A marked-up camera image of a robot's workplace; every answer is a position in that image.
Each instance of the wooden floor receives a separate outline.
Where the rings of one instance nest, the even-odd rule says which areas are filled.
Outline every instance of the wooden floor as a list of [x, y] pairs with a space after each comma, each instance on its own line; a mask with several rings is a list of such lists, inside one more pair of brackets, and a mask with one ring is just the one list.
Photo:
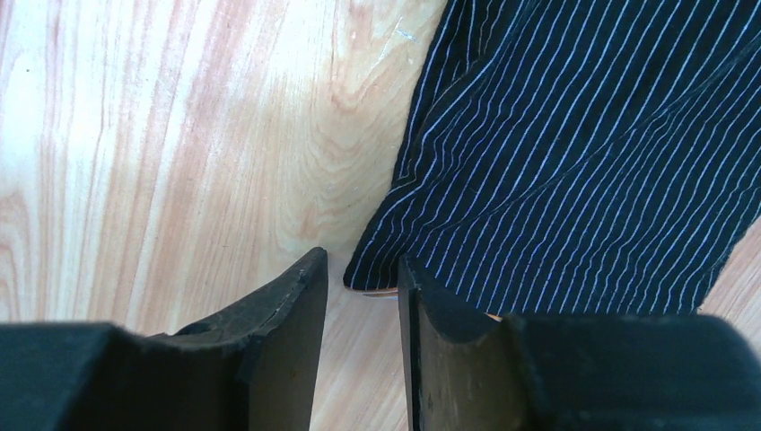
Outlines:
[[[405, 429], [397, 304], [343, 267], [443, 0], [0, 0], [0, 321], [172, 332], [315, 245], [312, 428]], [[761, 348], [761, 224], [705, 312]]]

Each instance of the light wood grain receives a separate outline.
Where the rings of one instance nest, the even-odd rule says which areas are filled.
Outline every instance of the light wood grain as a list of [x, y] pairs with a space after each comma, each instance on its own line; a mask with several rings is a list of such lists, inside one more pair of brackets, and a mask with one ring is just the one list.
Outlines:
[[[0, 0], [0, 321], [172, 332], [314, 245], [312, 428], [405, 429], [397, 304], [343, 267], [444, 0]], [[761, 226], [706, 312], [761, 347]]]

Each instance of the pinstripe trousers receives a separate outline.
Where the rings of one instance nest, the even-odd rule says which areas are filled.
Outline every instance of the pinstripe trousers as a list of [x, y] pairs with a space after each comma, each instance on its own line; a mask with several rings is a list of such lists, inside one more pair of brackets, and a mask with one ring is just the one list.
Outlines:
[[344, 282], [688, 313], [761, 214], [758, 2], [450, 0]]

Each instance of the navy pinstripe fabric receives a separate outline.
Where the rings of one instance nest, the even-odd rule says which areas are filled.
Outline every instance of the navy pinstripe fabric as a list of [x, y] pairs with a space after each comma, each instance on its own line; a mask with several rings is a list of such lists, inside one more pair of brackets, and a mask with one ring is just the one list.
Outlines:
[[761, 214], [757, 2], [451, 0], [346, 270], [484, 312], [692, 312]]

